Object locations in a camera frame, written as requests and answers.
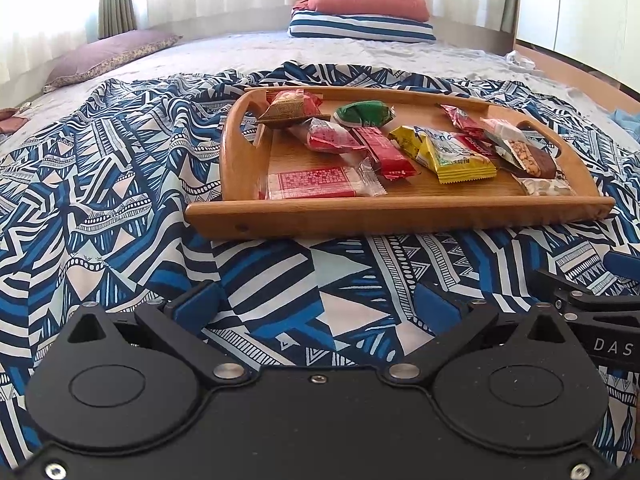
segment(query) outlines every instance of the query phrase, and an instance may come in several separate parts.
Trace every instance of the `wall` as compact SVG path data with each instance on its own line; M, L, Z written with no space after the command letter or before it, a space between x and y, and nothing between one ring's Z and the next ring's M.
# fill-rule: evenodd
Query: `wall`
M521 0L517 38L640 91L640 0Z

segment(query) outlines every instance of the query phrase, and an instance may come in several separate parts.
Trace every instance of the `candy wrapper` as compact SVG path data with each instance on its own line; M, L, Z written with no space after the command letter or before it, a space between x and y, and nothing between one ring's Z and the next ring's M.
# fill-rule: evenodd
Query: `candy wrapper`
M396 116L393 108L382 101L359 101L338 108L334 119L342 126L384 126Z
M267 102L270 103L269 107L256 122L272 128L285 128L312 117L321 119L331 117L320 111L319 106L322 104L322 99L302 88L269 91L267 92Z
M302 124L290 126L288 130L314 152L348 153L367 149L340 124L322 119L309 119Z
M453 125L476 139L485 139L484 128L467 115L464 110L450 105L440 105L451 118Z
M270 200L379 196L385 193L368 158L357 168L335 166L271 173L267 177L267 198Z
M402 150L438 176L441 184L491 178L491 161L469 149L455 134L420 126L400 126L390 133Z
M574 196L571 186L558 178L514 178L529 196Z
M378 128L354 128L352 132L368 147L373 168L387 180L420 173Z
M534 146L522 131L507 121L482 119L487 137L496 144L496 153L516 168L535 178L553 179L561 173L556 160Z

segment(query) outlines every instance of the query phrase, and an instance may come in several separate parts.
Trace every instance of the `yellow snack package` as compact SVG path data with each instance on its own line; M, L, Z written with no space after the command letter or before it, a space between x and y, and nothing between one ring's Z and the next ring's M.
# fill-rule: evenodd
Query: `yellow snack package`
M456 134L421 126L400 126L389 136L413 160L433 171L441 184L480 180L497 174L488 158L470 149Z

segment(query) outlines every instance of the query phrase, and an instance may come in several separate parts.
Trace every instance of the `blue and white blanket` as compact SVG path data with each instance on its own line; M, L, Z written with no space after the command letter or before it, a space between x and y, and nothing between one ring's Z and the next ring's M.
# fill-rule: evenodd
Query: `blue and white blanket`
M311 84L474 95L561 134L598 188L616 199L601 222L435 235L209 242L184 221L188 203L219 200L226 114L256 86ZM245 134L255 125L247 119ZM273 72L108 80L71 116L0 162L0 449L15 466L40 445L25 385L82 301L132 310L220 280L231 310L204 331L253 367L350 366L401 359L432 338L412 291L443 289L524 312L526 269L543 267L597 294L637 293L607 272L611 247L640 254L640 158L556 98L518 82L444 80L367 66L285 63ZM631 460L638 376L601 370L610 410L596 444Z

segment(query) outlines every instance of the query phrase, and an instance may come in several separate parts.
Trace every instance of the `screw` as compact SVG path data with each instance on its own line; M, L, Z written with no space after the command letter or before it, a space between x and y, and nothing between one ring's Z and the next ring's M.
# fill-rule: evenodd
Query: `screw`
M329 379L327 379L326 375L312 375L309 380L313 384L326 384Z
M420 375L420 368L411 363L399 363L389 367L389 375L394 379L415 379Z
M571 469L571 480L586 480L591 475L591 468L586 464L578 464Z
M244 374L244 367L237 363L222 363L213 368L213 374L219 379L239 379Z
M55 462L47 464L44 468L44 473L51 480L63 480L66 478L66 469Z

